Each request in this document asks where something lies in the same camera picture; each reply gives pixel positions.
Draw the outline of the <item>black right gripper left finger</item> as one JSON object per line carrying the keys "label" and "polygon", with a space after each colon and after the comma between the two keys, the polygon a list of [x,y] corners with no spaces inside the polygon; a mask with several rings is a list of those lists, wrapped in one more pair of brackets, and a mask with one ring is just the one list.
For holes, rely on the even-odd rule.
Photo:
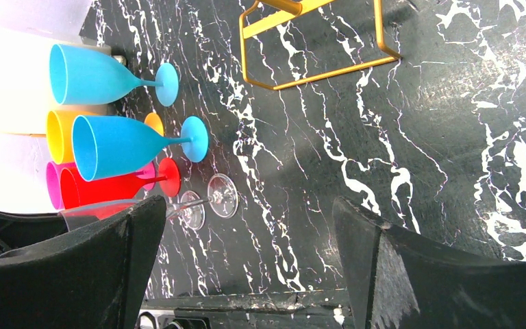
{"label": "black right gripper left finger", "polygon": [[155,206],[71,231],[0,212],[0,328],[134,328],[164,225]]}

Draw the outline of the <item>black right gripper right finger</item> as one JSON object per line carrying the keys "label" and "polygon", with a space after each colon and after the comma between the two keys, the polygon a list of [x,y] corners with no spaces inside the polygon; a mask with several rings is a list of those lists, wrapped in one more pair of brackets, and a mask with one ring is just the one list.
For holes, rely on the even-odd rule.
{"label": "black right gripper right finger", "polygon": [[356,328],[526,328],[526,262],[478,256],[332,205]]}

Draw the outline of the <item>red wine glass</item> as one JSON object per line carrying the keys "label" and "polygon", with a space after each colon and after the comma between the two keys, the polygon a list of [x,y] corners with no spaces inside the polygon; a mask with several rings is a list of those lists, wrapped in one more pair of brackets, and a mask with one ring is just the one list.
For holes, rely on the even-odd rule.
{"label": "red wine glass", "polygon": [[85,181],[77,169],[63,169],[60,174],[60,194],[66,209],[88,204],[132,199],[147,184],[158,183],[168,197],[174,197],[181,188],[181,176],[176,162],[164,158],[158,167],[158,176],[142,178],[135,173],[100,180]]}

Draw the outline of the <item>magenta wine glass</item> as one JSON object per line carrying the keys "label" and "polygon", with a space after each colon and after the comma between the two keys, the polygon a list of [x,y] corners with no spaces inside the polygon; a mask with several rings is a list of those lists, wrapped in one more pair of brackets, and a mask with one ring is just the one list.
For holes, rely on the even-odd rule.
{"label": "magenta wine glass", "polygon": [[[51,204],[56,210],[64,209],[64,203],[62,201],[61,189],[60,189],[60,174],[64,168],[75,168],[74,162],[67,162],[63,164],[56,164],[54,161],[49,161],[46,165],[45,175],[47,189]],[[146,164],[142,169],[135,172],[139,178],[155,178],[156,177],[156,165],[154,162]]]}

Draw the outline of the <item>clear wine glass front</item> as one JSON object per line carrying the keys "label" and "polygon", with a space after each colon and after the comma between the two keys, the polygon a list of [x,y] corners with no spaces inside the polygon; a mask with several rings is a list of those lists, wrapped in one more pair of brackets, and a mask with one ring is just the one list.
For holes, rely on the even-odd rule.
{"label": "clear wine glass front", "polygon": [[204,204],[208,199],[200,198],[194,191],[186,191],[180,198],[180,203],[167,208],[166,219],[180,219],[187,228],[200,230],[205,223]]}

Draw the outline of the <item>clear wine glass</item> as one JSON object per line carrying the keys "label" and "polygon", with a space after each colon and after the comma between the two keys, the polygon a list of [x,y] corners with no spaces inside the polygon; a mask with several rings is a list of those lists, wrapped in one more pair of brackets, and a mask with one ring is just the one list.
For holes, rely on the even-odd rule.
{"label": "clear wine glass", "polygon": [[167,208],[166,219],[180,219],[187,228],[200,230],[205,223],[204,204],[208,199],[200,198],[194,191],[186,191],[180,198],[180,203]]}
{"label": "clear wine glass", "polygon": [[[204,204],[204,209],[209,205],[215,215],[224,219],[233,217],[239,205],[236,185],[230,177],[222,173],[216,173],[210,178],[207,194],[200,198],[208,199],[208,202]],[[159,217],[168,221],[166,211],[170,205],[172,204],[166,203],[163,197],[155,200],[120,199],[62,210],[59,215],[63,218],[67,230],[71,231],[122,212],[132,213],[146,206],[155,206]]]}

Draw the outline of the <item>blue wine glass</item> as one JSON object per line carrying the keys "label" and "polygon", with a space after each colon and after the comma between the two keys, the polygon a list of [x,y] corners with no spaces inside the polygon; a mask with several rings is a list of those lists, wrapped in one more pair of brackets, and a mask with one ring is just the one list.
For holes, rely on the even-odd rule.
{"label": "blue wine glass", "polygon": [[168,138],[127,117],[79,115],[73,122],[72,144],[79,174],[91,182],[135,172],[174,144],[181,145],[191,162],[201,162],[208,152],[209,134],[196,116],[183,122],[180,136]]}

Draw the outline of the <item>orange wine glass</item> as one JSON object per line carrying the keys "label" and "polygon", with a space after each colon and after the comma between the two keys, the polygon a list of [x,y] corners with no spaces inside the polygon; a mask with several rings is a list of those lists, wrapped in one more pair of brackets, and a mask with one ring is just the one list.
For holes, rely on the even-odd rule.
{"label": "orange wine glass", "polygon": [[[54,162],[58,164],[66,162],[75,163],[72,144],[72,127],[75,118],[79,115],[100,116],[84,111],[57,110],[51,111],[47,115],[47,143]],[[164,136],[163,130],[156,130],[153,125],[148,126],[161,136]]]}

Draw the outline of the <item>teal wine glass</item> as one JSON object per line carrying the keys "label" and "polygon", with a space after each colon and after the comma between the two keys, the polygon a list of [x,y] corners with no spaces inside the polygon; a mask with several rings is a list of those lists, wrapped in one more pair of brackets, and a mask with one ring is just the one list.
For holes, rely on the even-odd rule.
{"label": "teal wine glass", "polygon": [[63,44],[51,47],[49,81],[59,105],[112,103],[135,88],[150,86],[163,106],[171,106],[179,92],[179,77],[170,63],[160,65],[154,80],[143,80],[112,56]]}

